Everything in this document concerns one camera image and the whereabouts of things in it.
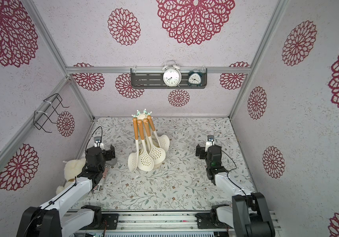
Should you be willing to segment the cream skimmer edge-on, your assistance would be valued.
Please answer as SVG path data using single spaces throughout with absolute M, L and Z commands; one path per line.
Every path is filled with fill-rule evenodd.
M 149 144 L 151 146 L 149 155 L 154 161 L 154 168 L 158 168 L 161 165 L 161 163 L 165 160 L 166 152 L 164 149 L 154 145 L 152 137 L 151 137 L 151 131 L 150 131 L 148 119 L 145 118 L 143 120 L 143 123 L 144 123 L 144 127 L 146 130 L 147 136 L 148 136 Z

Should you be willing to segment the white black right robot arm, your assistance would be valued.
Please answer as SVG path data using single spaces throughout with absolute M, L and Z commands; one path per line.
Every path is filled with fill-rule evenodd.
M 221 163 L 222 147 L 197 145 L 196 157 L 206 161 L 208 179 L 232 198 L 231 204 L 212 206 L 209 215 L 198 213 L 199 228 L 231 227 L 237 237 L 274 237 L 276 231 L 265 196 L 249 191 L 230 177 L 230 171 Z

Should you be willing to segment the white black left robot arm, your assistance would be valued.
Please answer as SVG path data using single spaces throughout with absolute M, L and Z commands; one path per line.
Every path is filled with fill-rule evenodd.
M 107 161 L 115 160 L 115 148 L 90 147 L 86 163 L 75 181 L 61 193 L 39 207 L 29 207 L 22 214 L 18 237 L 69 237 L 80 229 L 102 227 L 104 220 L 99 206 L 86 205 L 71 215 L 70 208 L 93 190 L 101 181 Z

